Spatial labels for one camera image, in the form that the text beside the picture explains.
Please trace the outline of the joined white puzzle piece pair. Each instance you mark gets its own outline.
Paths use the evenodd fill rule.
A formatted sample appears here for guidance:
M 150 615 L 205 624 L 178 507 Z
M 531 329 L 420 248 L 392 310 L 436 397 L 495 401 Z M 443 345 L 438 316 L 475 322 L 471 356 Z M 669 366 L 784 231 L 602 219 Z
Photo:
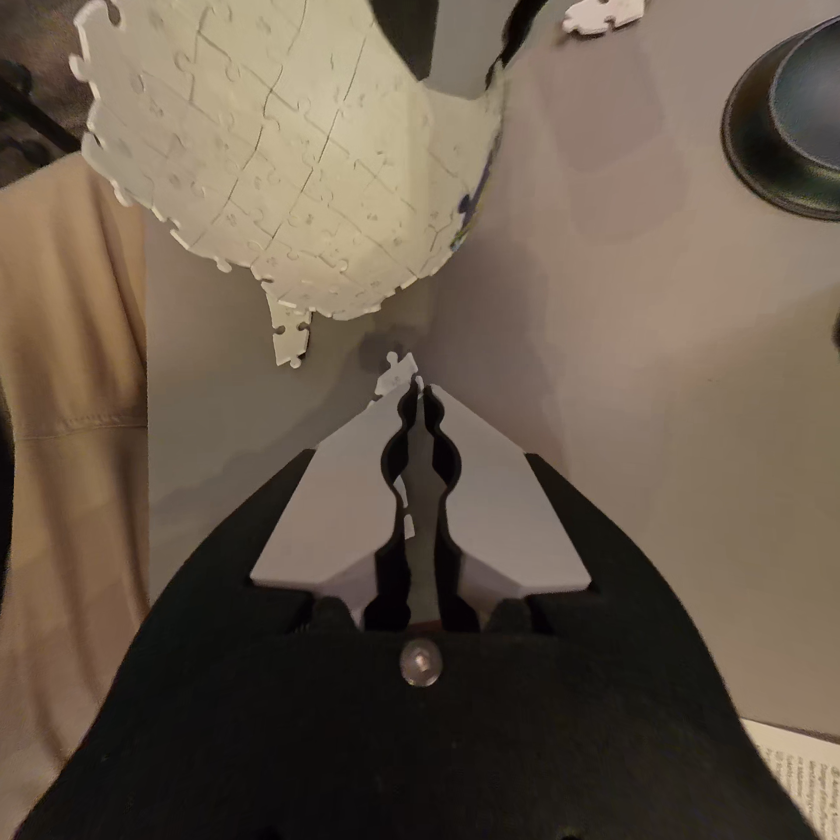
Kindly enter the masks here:
M 279 302 L 270 290 L 269 283 L 262 282 L 261 287 L 266 294 L 269 308 L 276 364 L 287 364 L 296 370 L 301 367 L 308 350 L 312 313 L 299 311 Z
M 580 1 L 566 10 L 562 30 L 581 37 L 604 35 L 640 20 L 646 5 L 646 1 Z

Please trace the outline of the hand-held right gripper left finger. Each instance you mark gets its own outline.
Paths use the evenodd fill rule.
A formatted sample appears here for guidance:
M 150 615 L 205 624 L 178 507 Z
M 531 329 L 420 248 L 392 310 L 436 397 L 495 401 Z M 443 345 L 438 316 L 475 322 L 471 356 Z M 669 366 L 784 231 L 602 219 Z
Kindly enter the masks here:
M 391 447 L 417 411 L 397 386 L 321 441 L 250 573 L 254 585 L 340 599 L 358 627 L 379 594 L 376 554 L 403 535 Z

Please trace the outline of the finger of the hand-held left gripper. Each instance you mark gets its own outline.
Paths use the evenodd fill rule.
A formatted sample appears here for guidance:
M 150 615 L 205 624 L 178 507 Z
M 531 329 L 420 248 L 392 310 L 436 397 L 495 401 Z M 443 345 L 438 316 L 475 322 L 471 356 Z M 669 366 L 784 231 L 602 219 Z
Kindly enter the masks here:
M 547 3 L 438 2 L 428 87 L 458 98 L 478 98 L 488 89 L 495 66 L 512 62 Z

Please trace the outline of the person's beige trousers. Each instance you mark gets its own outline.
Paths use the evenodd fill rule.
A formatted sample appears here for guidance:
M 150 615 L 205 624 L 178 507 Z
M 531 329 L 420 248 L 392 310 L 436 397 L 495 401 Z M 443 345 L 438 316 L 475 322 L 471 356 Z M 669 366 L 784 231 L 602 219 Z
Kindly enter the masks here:
M 71 154 L 2 190 L 2 838 L 46 792 L 148 614 L 144 221 Z

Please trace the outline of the black round puzzle stand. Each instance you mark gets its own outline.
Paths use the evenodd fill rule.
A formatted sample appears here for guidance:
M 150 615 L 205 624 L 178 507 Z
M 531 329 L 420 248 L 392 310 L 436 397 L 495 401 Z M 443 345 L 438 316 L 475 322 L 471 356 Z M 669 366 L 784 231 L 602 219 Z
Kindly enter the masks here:
M 788 214 L 839 220 L 839 17 L 789 37 L 742 74 L 721 147 L 750 191 Z

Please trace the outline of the partly built puzzle ball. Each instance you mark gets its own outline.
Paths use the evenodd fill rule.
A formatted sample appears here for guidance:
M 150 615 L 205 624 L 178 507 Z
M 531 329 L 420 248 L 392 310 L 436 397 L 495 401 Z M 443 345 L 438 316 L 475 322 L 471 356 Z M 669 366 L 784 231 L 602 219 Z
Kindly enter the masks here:
M 81 153 L 125 206 L 279 302 L 351 320 L 467 237 L 501 140 L 503 66 L 464 99 L 417 80 L 371 2 L 88 2 Z

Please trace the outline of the white instruction sheet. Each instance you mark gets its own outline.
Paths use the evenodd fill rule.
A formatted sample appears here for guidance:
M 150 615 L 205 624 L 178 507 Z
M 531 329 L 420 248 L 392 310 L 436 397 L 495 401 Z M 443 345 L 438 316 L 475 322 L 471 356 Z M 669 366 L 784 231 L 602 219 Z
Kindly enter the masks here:
M 815 833 L 839 838 L 839 745 L 798 731 L 741 719 L 771 773 Z

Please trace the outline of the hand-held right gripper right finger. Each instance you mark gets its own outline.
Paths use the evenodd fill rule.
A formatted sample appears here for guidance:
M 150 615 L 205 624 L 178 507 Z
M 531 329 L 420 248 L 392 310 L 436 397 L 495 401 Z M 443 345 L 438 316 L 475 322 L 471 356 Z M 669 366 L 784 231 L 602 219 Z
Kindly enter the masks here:
M 524 450 L 439 385 L 424 388 L 423 409 L 444 482 L 434 545 L 444 629 L 477 632 L 504 601 L 589 588 Z

